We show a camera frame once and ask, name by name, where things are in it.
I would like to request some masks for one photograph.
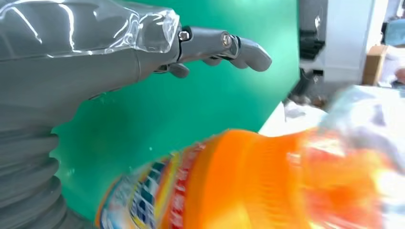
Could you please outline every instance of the metal screw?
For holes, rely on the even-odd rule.
[[[181,31],[179,32],[179,39],[180,41],[188,41],[190,39],[190,34],[187,31]]]
[[[227,32],[222,34],[221,40],[222,40],[222,44],[225,47],[229,46],[231,44],[231,42],[232,42],[231,35],[229,33],[227,33]]]

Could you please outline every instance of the blurred object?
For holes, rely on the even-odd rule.
[[[297,133],[318,126],[327,115],[325,111],[308,104],[299,105],[288,102],[284,106],[286,116],[285,134]]]
[[[326,38],[328,0],[299,0],[299,28],[316,31],[317,38]]]
[[[341,92],[292,154],[292,188],[304,228],[403,228],[405,103],[400,91]]]
[[[299,1],[299,57],[314,61],[325,46],[328,1]]]
[[[315,128],[326,112],[310,105],[299,105],[287,100],[272,113],[259,131],[259,134],[267,137],[283,136],[299,133]]]
[[[317,74],[315,74],[314,70],[310,70],[309,72],[305,72],[304,69],[299,69],[299,81],[295,85],[295,87],[291,90],[288,98],[293,100],[296,103],[305,103],[304,100],[300,102],[298,97],[305,95],[309,87],[316,83]]]
[[[325,106],[328,104],[328,99],[325,96],[317,96],[316,98],[312,99],[311,105],[314,107],[324,109]]]
[[[299,57],[304,60],[315,60],[325,46],[325,41],[317,38],[318,31],[299,30]]]
[[[387,23],[384,41],[385,44],[392,46],[405,44],[405,19],[398,19]]]
[[[395,89],[405,89],[405,68],[398,69],[395,72],[396,80],[391,83],[391,86]]]
[[[377,85],[383,70],[387,49],[388,46],[386,45],[376,45],[369,50],[363,70],[363,85]]]
[[[388,46],[378,85],[382,87],[391,87],[391,83],[397,79],[395,73],[398,69],[404,66],[405,49]]]

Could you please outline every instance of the plastic bag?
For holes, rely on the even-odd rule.
[[[292,161],[302,215],[313,228],[405,225],[403,92],[354,86]]]
[[[123,49],[166,53],[179,20],[170,8],[116,0],[2,1],[0,60]]]

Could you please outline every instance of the green panel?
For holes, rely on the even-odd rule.
[[[190,63],[186,79],[155,74],[84,102],[73,121],[54,130],[60,145],[52,155],[61,162],[68,205],[89,219],[119,174],[227,128],[257,131],[298,79],[297,0],[141,2],[174,8],[183,25],[250,38],[273,64],[257,73],[227,62]]]

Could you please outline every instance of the gray robotic arm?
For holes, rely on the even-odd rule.
[[[83,228],[68,211],[53,127],[80,103],[185,62],[265,71],[268,54],[227,31],[186,26],[172,9],[111,0],[0,0],[0,225]]]

